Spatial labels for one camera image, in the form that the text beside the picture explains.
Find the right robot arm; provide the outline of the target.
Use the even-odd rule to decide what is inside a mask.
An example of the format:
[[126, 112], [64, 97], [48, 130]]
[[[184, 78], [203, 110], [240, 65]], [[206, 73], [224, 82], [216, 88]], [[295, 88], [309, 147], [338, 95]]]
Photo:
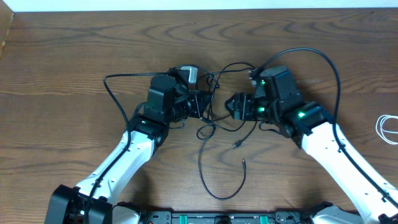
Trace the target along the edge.
[[304, 100], [286, 66], [255, 69], [250, 80], [254, 93], [235, 93], [225, 103], [233, 119], [276, 125], [332, 176], [364, 223], [397, 223], [397, 188], [354, 148], [321, 104]]

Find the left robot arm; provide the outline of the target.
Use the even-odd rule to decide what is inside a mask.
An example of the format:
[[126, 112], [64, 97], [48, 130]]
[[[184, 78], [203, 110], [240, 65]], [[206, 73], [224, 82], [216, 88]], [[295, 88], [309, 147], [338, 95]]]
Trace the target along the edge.
[[147, 100], [126, 123], [114, 151], [73, 188], [60, 185], [52, 194], [46, 223], [112, 223], [116, 202], [133, 175], [163, 144], [170, 124], [201, 118], [208, 91], [191, 90], [184, 78], [152, 77]]

